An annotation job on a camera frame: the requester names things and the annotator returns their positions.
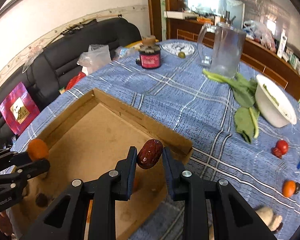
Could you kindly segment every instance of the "plaid tablecloth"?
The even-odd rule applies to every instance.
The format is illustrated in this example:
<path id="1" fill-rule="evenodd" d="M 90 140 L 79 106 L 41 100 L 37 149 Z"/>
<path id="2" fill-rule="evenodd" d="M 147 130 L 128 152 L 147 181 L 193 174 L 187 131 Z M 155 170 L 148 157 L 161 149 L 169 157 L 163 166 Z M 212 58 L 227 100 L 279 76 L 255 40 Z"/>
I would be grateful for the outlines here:
<path id="1" fill-rule="evenodd" d="M 205 53 L 212 50 L 205 48 Z M 235 132 L 233 115 L 239 106 L 232 91 L 227 84 L 210 81 L 202 74 L 197 50 L 186 59 L 164 50 L 161 55 L 162 66 L 155 70 L 136 65 L 134 55 L 83 78 L 39 114 L 13 150 L 26 150 L 27 143 L 66 107 L 92 88 L 99 88 L 192 140 L 194 153 L 186 168 L 204 179 L 229 180 L 253 208 L 271 207 L 283 216 L 283 228 L 276 237 L 289 239 L 300 224 L 300 192 L 285 198 L 281 191 L 286 179 L 300 183 L 298 102 L 288 95 L 297 114 L 296 125 L 275 128 L 260 117 L 260 135 L 247 144 Z M 240 63 L 239 72 L 247 79 L 258 74 L 244 63 Z M 270 150 L 279 139 L 290 145 L 281 160 Z M 182 202 L 174 203 L 167 197 L 131 239 L 181 239 L 183 212 Z"/>

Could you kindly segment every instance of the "mug handle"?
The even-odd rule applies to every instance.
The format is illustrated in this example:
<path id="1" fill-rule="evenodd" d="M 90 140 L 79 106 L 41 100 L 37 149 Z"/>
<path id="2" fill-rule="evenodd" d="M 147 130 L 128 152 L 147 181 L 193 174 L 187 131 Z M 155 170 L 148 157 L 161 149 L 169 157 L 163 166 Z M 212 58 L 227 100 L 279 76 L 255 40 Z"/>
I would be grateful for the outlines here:
<path id="1" fill-rule="evenodd" d="M 212 59 L 211 59 L 211 57 L 209 57 L 207 55 L 203 55 L 202 49 L 201 49 L 201 46 L 203 46 L 202 41 L 207 32 L 216 33 L 216 30 L 217 30 L 217 26 L 211 25 L 211 23 L 205 23 L 201 27 L 201 30 L 200 30 L 200 33 L 198 36 L 198 41 L 197 41 L 197 49 L 198 49 L 198 53 L 199 53 L 199 56 L 201 59 L 201 63 L 204 65 L 210 65 L 212 62 Z"/>

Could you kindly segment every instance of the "black leather sofa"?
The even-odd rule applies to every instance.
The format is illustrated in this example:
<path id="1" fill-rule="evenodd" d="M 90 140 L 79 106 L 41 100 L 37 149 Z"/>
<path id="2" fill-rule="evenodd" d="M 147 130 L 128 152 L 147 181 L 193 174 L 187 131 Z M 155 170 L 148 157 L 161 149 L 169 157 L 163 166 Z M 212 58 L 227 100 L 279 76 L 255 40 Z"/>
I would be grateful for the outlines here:
<path id="1" fill-rule="evenodd" d="M 77 60 L 90 44 L 108 44 L 111 58 L 119 46 L 140 41 L 138 28 L 123 18 L 92 21 L 79 30 L 66 33 L 61 39 L 43 49 L 28 70 L 16 70 L 0 87 L 0 104 L 4 98 L 23 82 L 39 110 L 43 110 L 59 95 L 59 89 L 66 87 L 71 78 L 81 70 Z M 10 144 L 14 133 L 6 124 L 0 112 L 0 148 Z"/>

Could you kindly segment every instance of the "green fruit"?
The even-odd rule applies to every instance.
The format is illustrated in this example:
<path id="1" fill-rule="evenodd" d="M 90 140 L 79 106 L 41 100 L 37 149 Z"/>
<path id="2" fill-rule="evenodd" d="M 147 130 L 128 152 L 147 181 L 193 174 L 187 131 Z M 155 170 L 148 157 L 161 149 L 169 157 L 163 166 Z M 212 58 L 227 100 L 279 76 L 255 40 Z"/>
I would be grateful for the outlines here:
<path id="1" fill-rule="evenodd" d="M 184 52 L 180 51 L 180 52 L 178 53 L 178 57 L 179 57 L 179 58 L 186 58 L 186 54 L 185 54 Z"/>

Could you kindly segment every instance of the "glass mug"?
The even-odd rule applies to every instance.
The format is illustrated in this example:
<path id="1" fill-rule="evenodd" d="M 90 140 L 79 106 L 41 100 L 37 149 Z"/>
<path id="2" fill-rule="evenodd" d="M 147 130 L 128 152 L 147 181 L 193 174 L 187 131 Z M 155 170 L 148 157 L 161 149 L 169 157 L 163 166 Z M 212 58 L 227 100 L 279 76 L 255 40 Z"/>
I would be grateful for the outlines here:
<path id="1" fill-rule="evenodd" d="M 203 38 L 207 32 L 215 33 L 212 57 L 203 54 Z M 205 23 L 198 36 L 198 53 L 201 63 L 210 65 L 210 72 L 233 78 L 238 70 L 240 57 L 247 34 L 229 24 L 218 22 L 217 25 Z"/>

